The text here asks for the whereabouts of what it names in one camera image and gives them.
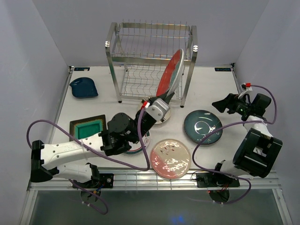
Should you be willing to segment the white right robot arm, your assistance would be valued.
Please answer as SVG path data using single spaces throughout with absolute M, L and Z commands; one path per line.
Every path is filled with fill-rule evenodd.
M 219 112 L 227 109 L 228 114 L 238 113 L 245 121 L 247 134 L 237 149 L 233 160 L 224 160 L 215 166 L 211 181 L 216 186 L 229 185 L 234 177 L 251 175 L 265 178 L 271 171 L 283 142 L 268 131 L 263 117 L 265 109 L 271 104 L 271 98 L 257 94 L 252 102 L 247 103 L 245 97 L 228 94 L 223 100 L 212 103 Z

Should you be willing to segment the red and teal plate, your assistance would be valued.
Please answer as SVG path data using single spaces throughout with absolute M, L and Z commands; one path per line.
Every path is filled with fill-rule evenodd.
M 172 56 L 171 60 L 167 64 L 163 75 L 160 79 L 156 96 L 161 96 L 163 94 L 167 94 L 169 96 L 173 93 L 176 87 L 179 84 L 183 73 L 183 50 L 179 49 L 176 53 Z

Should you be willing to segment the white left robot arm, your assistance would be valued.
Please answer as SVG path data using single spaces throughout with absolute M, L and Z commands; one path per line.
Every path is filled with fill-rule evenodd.
M 125 165 L 140 171 L 150 168 L 150 161 L 143 143 L 143 137 L 158 121 L 164 121 L 170 110 L 169 103 L 174 91 L 167 90 L 156 97 L 142 101 L 140 110 L 134 119 L 120 112 L 108 121 L 105 130 L 92 136 L 59 144 L 45 144 L 41 140 L 29 143 L 31 148 L 30 181 L 46 182 L 54 177 L 71 180 L 82 188 L 92 188 L 100 183 L 97 166 L 72 165 L 71 163 L 92 156 L 99 156 L 117 164 Z M 139 143 L 142 147 L 146 164 L 145 168 L 113 159 L 130 150 L 131 144 Z

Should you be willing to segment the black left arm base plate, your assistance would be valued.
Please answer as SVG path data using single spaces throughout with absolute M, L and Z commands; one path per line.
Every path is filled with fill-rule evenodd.
M 114 174 L 100 173 L 93 176 L 90 181 L 87 181 L 88 188 L 113 188 Z

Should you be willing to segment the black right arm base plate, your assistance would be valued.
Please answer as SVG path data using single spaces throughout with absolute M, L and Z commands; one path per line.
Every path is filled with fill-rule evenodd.
M 195 180 L 199 188 L 237 188 L 240 186 L 238 180 L 212 172 L 197 172 Z

